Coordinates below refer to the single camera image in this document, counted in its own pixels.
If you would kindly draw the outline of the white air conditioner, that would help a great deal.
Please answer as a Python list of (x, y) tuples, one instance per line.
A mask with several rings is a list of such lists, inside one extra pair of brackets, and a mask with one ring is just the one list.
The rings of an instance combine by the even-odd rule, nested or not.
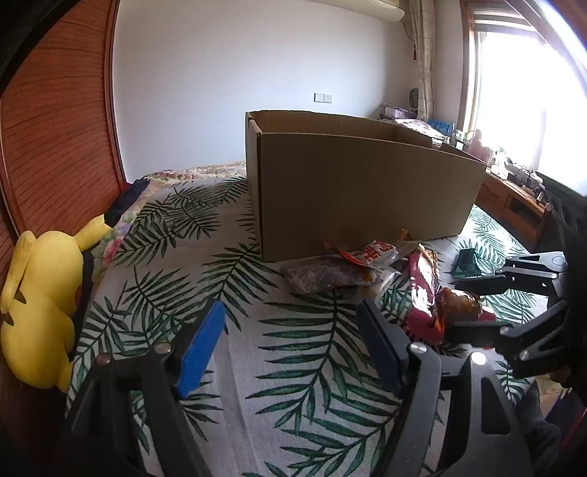
[(388, 23), (400, 22), (405, 16), (405, 11), (401, 8), (399, 1), (316, 0), (316, 2), (367, 15)]

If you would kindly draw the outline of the wooden headboard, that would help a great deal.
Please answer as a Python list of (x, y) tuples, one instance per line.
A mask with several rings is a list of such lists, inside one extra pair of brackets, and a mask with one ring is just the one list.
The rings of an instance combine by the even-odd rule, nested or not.
[(1, 269), (25, 230), (76, 233), (124, 189), (113, 106), (119, 2), (57, 1), (1, 94)]

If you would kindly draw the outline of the stacked papers on cabinet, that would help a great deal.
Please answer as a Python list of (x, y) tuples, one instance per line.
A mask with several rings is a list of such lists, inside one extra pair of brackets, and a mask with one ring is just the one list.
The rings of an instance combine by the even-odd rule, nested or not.
[(416, 115), (401, 107), (390, 106), (387, 103), (380, 105), (379, 118), (386, 122), (396, 123), (402, 125), (411, 130), (419, 132), (425, 136), (430, 137), (436, 142), (445, 142), (446, 135), (437, 129), (433, 128), (430, 124), (416, 118)]

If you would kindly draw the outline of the wooden sideboard cabinet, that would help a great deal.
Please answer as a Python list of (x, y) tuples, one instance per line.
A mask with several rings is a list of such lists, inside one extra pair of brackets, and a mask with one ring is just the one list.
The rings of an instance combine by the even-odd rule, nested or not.
[(541, 205), (520, 186), (486, 173), (475, 204), (506, 227), (529, 251), (538, 247), (543, 236), (551, 206)]

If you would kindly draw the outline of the yellow Pikachu plush toy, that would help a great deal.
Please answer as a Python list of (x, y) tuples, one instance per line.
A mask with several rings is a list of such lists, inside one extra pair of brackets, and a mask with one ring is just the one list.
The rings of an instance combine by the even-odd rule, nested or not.
[(71, 236), (30, 230), (16, 242), (1, 291), (1, 349), (12, 373), (37, 389), (70, 387), (74, 349), (74, 315), (81, 301), (83, 252), (112, 227), (96, 216)]

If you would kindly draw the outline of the wall switch plate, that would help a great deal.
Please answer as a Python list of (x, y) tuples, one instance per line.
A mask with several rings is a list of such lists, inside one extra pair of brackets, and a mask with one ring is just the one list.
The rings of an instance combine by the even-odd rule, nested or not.
[(319, 103), (332, 103), (332, 95), (331, 94), (315, 94), (313, 96), (314, 102)]

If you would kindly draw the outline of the floral quilt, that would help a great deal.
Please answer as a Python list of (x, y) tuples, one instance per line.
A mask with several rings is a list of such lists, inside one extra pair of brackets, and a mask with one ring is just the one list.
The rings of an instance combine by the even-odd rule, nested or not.
[(208, 240), (221, 226), (220, 208), (248, 194), (244, 161), (157, 171), (134, 181), (105, 214), (112, 229), (85, 253), (92, 281), (102, 281), (112, 265), (147, 265), (184, 240)]

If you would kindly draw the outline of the red white snack packet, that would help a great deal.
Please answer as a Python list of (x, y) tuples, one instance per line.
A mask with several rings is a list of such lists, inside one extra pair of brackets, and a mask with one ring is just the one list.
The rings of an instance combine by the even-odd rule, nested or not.
[(391, 266), (412, 252), (420, 250), (421, 244), (412, 240), (400, 240), (398, 244), (389, 244), (382, 240), (373, 240), (358, 251), (345, 251), (328, 243), (324, 247), (340, 256), (345, 261), (367, 268), (382, 269)]

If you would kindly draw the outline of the pink bottle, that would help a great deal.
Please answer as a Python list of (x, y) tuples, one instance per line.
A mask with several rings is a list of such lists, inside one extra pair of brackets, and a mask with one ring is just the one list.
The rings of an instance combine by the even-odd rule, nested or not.
[(484, 163), (488, 163), (491, 151), (482, 144), (482, 131), (477, 129), (468, 145), (468, 153)]

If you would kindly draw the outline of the white nougat snack packet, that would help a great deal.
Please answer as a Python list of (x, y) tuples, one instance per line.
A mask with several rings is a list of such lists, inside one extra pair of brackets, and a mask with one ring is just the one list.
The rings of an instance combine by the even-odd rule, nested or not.
[(297, 264), (285, 271), (288, 283), (300, 294), (342, 289), (362, 297), (377, 298), (401, 274), (395, 268), (371, 268), (324, 257)]

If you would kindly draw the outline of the beige curtain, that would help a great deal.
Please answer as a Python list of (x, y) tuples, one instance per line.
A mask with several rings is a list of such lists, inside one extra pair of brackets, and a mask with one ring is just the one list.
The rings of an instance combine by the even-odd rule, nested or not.
[(433, 70), (436, 47), (436, 15), (433, 0), (411, 0), (409, 9), (419, 72), (418, 118), (427, 122), (434, 115)]

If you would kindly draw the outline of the palm leaf print bedsheet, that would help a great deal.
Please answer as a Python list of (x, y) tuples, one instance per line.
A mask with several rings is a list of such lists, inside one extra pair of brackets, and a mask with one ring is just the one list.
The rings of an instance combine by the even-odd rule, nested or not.
[(184, 240), (147, 265), (110, 266), (74, 357), (76, 393), (96, 357), (132, 358), (170, 340), (210, 299), (226, 325), (198, 389), (182, 400), (215, 476), (366, 476), (400, 401), (372, 368), (355, 299), (294, 291), (263, 261), (250, 196), (220, 208), (208, 240)]

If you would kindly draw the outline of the teal foil snack packet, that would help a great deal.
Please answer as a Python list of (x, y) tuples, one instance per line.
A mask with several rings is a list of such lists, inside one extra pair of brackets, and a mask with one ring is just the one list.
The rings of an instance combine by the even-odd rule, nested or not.
[(454, 262), (452, 275), (454, 278), (474, 278), (482, 275), (477, 263), (477, 252), (474, 248), (464, 248), (459, 251)]

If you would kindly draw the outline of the brown cardboard box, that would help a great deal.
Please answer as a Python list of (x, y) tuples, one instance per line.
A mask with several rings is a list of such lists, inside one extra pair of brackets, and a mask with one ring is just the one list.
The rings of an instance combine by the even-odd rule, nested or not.
[(461, 233), (485, 164), (405, 126), (301, 110), (245, 115), (246, 165), (264, 261)]

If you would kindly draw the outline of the dark red snack bag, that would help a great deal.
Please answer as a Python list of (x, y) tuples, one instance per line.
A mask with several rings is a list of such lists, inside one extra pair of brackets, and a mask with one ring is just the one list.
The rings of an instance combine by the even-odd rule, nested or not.
[(411, 309), (406, 314), (408, 332), (418, 341), (438, 345), (446, 330), (460, 322), (493, 322), (496, 315), (482, 307), (480, 298), (470, 292), (439, 284), (437, 258), (432, 250), (419, 245), (409, 255)]

